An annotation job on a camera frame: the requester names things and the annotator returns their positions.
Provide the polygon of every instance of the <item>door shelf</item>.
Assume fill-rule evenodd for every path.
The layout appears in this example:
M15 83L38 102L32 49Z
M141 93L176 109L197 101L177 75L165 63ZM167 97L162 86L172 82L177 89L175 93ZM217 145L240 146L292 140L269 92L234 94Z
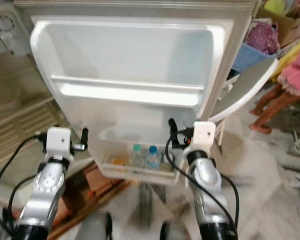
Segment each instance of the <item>door shelf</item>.
M204 91L203 86L175 83L108 80L54 74L50 78L64 96L173 107L195 107Z
M163 153L163 151L164 147L159 147L159 152ZM181 168L184 164L182 150L170 149L169 152L174 154L175 163L179 168ZM114 159L117 159L119 162L126 165L113 164L112 162ZM173 170L172 167L170 170L167 169L166 167L168 166L168 163L161 161L158 169L134 167L132 163L130 163L128 154L109 154L105 157L104 162L101 164L101 169L105 176L112 178L135 179L137 181L173 185L178 180L179 172Z

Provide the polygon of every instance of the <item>plastic bottle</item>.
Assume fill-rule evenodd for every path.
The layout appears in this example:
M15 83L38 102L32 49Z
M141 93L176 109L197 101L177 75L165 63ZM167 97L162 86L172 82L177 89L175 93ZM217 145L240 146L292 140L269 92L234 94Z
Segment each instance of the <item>plastic bottle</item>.
M133 145L133 151L131 153L131 161L134 167L136 168L144 168L146 165L146 161L141 154L141 146L140 144Z
M160 159L159 159L158 149L156 146L150 146L149 152L147 153L146 156L146 165L151 169L155 169L159 167L159 164L160 164Z

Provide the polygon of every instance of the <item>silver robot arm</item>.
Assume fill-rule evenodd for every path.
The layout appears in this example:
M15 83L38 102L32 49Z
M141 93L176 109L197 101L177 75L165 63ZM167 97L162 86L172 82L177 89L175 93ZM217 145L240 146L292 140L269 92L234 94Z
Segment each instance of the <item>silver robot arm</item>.
M59 198L65 191L65 177L70 163L74 161L74 152L84 151L88 147L88 129L82 131L81 144L73 147L68 128L49 128L44 142L46 164L34 179L33 192L16 221L12 240L47 239Z
M216 126L212 122L195 122L191 142L183 150L183 157L187 159L190 176L228 211L227 201L221 189L221 175L214 162L208 158L214 142L215 129ZM190 187L194 195L195 215L202 239L235 240L236 233L225 211L198 186L190 183Z

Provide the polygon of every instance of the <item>cardboard box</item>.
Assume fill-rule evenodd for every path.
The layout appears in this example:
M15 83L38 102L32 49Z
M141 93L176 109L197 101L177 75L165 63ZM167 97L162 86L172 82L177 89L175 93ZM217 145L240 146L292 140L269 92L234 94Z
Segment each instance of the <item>cardboard box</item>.
M294 19L260 8L256 18L271 18L278 24L278 42L281 48L300 38L300 17Z

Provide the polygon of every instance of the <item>refrigerator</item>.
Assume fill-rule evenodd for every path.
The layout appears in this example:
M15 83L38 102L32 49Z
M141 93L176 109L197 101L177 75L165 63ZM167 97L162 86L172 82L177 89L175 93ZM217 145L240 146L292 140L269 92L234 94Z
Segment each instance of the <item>refrigerator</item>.
M169 185L179 173L134 167L133 145L144 156L154 145L163 157L169 119L182 129L209 118L259 3L13 4L32 28L32 54L52 96L79 136L88 128L88 151L102 174ZM169 151L181 168L182 150Z

